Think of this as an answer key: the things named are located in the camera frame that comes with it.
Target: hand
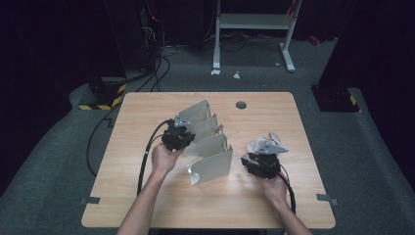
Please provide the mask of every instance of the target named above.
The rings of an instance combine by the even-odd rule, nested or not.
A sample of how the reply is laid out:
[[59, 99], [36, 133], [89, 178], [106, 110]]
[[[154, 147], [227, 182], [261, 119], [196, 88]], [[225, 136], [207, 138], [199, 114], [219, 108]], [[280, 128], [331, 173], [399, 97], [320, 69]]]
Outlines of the hand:
[[159, 172], [166, 176], [176, 165], [178, 157], [183, 153], [184, 149], [174, 152], [165, 148], [163, 143], [153, 149], [152, 161], [153, 172]]
[[261, 185], [266, 199], [273, 204], [277, 210], [288, 207], [286, 200], [287, 184], [279, 175], [272, 179], [264, 179], [258, 176], [255, 178]]

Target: white stand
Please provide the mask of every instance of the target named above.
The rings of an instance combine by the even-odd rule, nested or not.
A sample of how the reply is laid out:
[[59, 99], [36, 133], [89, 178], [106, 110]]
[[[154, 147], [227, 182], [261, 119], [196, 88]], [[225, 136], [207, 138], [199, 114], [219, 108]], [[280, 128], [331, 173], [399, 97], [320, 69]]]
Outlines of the white stand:
[[213, 71], [211, 74], [220, 74], [220, 30], [222, 28], [250, 28], [250, 29], [286, 29], [287, 35], [284, 43], [280, 44], [281, 52], [288, 72], [295, 72], [288, 47], [299, 16], [302, 0], [297, 0], [294, 8], [293, 20], [286, 22], [285, 15], [260, 15], [260, 14], [221, 14], [220, 0], [217, 0], [216, 32], [213, 51]]

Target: gray carpet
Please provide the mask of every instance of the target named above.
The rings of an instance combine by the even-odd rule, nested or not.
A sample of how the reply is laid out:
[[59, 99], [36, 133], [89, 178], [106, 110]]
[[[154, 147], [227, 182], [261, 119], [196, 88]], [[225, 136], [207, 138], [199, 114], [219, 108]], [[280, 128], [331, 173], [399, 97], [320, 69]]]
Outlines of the gray carpet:
[[[167, 57], [171, 68], [161, 81], [160, 90], [293, 93], [326, 191], [340, 203], [333, 207], [335, 228], [312, 232], [415, 234], [414, 192], [380, 137], [360, 91], [350, 89], [361, 113], [318, 110], [310, 85], [318, 82], [335, 44], [336, 41], [324, 42], [315, 47], [308, 42], [293, 41], [290, 53], [295, 73], [287, 73], [276, 43], [249, 43], [236, 52], [222, 50], [219, 76], [210, 75], [211, 44], [207, 43], [204, 50], [179, 47], [180, 52]], [[232, 50], [241, 44], [225, 42], [222, 46]], [[159, 75], [166, 69], [167, 63], [162, 62]], [[236, 72], [240, 79], [233, 77]], [[129, 83], [126, 91], [135, 91], [145, 80]], [[153, 84], [152, 79], [141, 91], [149, 92]], [[2, 196], [0, 234], [116, 233], [115, 228], [85, 228], [80, 222], [85, 209], [80, 199], [89, 196], [94, 183], [86, 164], [88, 139], [108, 112], [77, 108], [85, 88], [83, 85], [72, 92], [69, 97], [72, 111], [42, 138]], [[113, 121], [116, 114], [117, 110], [110, 115]], [[90, 158], [95, 171], [111, 132], [104, 121], [93, 137]], [[266, 233], [280, 231], [271, 229]]]

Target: black curtain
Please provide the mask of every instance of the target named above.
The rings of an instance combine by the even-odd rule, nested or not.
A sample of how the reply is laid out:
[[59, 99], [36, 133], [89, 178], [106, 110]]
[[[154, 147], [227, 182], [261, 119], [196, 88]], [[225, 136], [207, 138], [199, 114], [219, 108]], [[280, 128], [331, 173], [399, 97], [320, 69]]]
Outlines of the black curtain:
[[415, 188], [415, 34], [412, 1], [357, 1], [318, 88], [360, 88], [378, 129]]
[[346, 26], [356, 0], [303, 0], [294, 39], [313, 35], [320, 41], [339, 37]]
[[62, 31], [60, 1], [2, 1], [1, 194], [41, 137], [71, 109], [85, 83]]

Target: table top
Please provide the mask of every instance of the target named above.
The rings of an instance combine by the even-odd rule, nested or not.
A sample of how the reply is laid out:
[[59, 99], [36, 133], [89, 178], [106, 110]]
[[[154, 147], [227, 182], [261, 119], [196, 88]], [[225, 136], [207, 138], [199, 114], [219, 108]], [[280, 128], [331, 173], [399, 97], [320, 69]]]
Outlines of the table top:
[[[282, 224], [265, 200], [254, 177], [241, 164], [247, 144], [274, 130], [288, 153], [279, 154], [296, 195], [297, 215], [309, 228], [332, 228], [336, 221], [312, 155], [300, 114], [287, 92], [163, 92], [128, 93], [95, 180], [82, 224], [86, 227], [119, 227], [137, 193], [144, 151], [156, 127], [180, 111], [203, 100], [217, 114], [218, 124], [233, 148], [230, 173], [193, 186], [183, 154], [161, 187], [152, 227], [158, 228], [277, 228]], [[240, 110], [236, 103], [244, 101]], [[166, 129], [162, 127], [159, 134]], [[161, 142], [158, 138], [153, 147]], [[144, 182], [151, 172], [146, 165]]]

